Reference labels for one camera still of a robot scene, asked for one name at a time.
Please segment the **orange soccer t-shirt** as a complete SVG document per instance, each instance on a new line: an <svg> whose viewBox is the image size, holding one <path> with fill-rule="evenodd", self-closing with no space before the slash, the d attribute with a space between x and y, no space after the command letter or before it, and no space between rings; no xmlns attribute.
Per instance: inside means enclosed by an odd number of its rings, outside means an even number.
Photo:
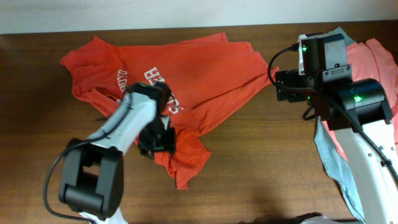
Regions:
<svg viewBox="0 0 398 224"><path fill-rule="evenodd" d="M269 85L276 73L249 42L230 42L225 33L135 46L94 37L60 62L72 76L73 96L105 116L114 113L129 85L169 86L172 96L164 112L176 131L176 151L158 152L155 162L165 167L179 190L187 189L210 157L200 136Z"/></svg>

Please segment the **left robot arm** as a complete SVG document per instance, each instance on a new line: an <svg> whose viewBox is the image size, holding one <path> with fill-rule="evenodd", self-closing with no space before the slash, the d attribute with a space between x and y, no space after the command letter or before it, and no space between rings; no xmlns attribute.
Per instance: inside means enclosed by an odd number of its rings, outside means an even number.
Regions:
<svg viewBox="0 0 398 224"><path fill-rule="evenodd" d="M141 155L173 155L176 134L163 114L172 96L167 84L136 83L127 87L116 111L87 139L72 139L64 160L59 201L89 223L125 223L120 203L124 193L124 156L134 142Z"/></svg>

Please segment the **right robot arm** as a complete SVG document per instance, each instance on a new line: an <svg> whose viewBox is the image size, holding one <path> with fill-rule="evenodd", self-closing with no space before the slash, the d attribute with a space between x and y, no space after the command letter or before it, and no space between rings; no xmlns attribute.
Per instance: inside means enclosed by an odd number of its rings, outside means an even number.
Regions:
<svg viewBox="0 0 398 224"><path fill-rule="evenodd" d="M366 223L397 223L397 151L392 110L373 78L354 81L341 34L303 34L285 51L298 52L295 70L269 79L277 100L309 105L304 120L320 117L345 152Z"/></svg>

